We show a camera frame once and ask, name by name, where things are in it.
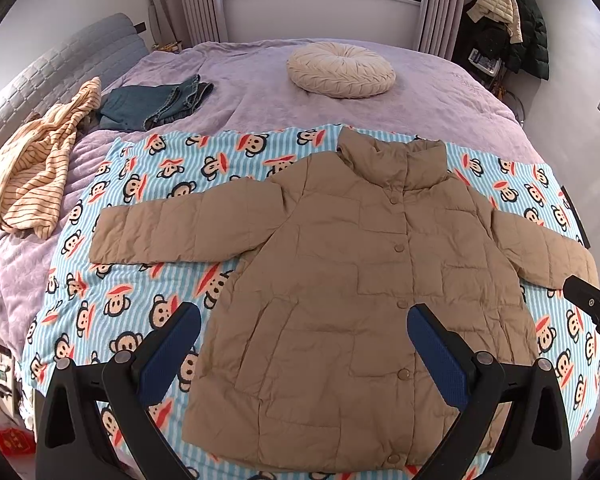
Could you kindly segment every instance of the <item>bed headboard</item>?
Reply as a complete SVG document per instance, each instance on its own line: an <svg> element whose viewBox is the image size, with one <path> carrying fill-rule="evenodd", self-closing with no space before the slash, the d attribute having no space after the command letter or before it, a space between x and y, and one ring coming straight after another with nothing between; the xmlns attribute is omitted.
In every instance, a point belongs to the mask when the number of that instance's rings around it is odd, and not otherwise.
<svg viewBox="0 0 600 480"><path fill-rule="evenodd" d="M148 50L131 20L114 14L80 30L52 48L0 92L0 147L37 111L68 102L80 85L96 76L106 88Z"/></svg>

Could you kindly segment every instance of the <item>curtain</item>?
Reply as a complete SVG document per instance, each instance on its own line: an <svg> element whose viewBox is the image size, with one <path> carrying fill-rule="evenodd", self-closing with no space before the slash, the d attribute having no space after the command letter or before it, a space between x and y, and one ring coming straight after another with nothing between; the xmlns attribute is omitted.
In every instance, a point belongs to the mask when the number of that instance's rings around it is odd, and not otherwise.
<svg viewBox="0 0 600 480"><path fill-rule="evenodd" d="M227 41L222 0L150 0L149 26L158 45Z"/></svg>
<svg viewBox="0 0 600 480"><path fill-rule="evenodd" d="M414 50L451 59L464 0L422 0Z"/></svg>

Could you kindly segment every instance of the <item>round cushion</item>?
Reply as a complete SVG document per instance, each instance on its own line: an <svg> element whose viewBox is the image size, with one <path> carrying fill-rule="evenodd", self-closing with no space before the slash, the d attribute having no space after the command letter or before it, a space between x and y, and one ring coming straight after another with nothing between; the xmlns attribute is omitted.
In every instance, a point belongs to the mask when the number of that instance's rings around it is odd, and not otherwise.
<svg viewBox="0 0 600 480"><path fill-rule="evenodd" d="M300 88L335 98L369 97L395 83L394 69L384 57L368 48L330 41L298 48L286 70Z"/></svg>

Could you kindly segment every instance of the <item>jacket collar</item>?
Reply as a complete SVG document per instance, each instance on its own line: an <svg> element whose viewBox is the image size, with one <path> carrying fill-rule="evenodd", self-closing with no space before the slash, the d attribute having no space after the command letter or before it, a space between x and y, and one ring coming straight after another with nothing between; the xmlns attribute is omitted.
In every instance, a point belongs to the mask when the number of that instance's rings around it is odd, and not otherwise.
<svg viewBox="0 0 600 480"><path fill-rule="evenodd" d="M345 126L338 151L354 173L393 191L427 189L447 176L446 146L440 140L382 142Z"/></svg>

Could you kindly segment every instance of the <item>purple blanket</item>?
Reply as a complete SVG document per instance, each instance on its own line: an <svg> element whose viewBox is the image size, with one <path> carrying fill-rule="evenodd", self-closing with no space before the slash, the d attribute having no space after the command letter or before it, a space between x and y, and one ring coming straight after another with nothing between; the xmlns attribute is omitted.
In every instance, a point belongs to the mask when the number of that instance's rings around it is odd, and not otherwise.
<svg viewBox="0 0 600 480"><path fill-rule="evenodd" d="M507 160L542 162L512 112L462 68L438 57L350 41L389 60L397 73L391 90L363 100L336 100L299 89L288 78L285 63L293 49L311 41L315 40L204 43L179 55L154 52L107 90L132 84L180 83L196 73L216 86L191 117L154 128L152 134L172 130L207 135L221 130L267 132L288 126L345 123L448 140ZM98 130L76 144L61 221L49 240L0 231L0 337L18 357L30 322L42 307L49 263L67 214L116 137L137 142L147 135Z"/></svg>

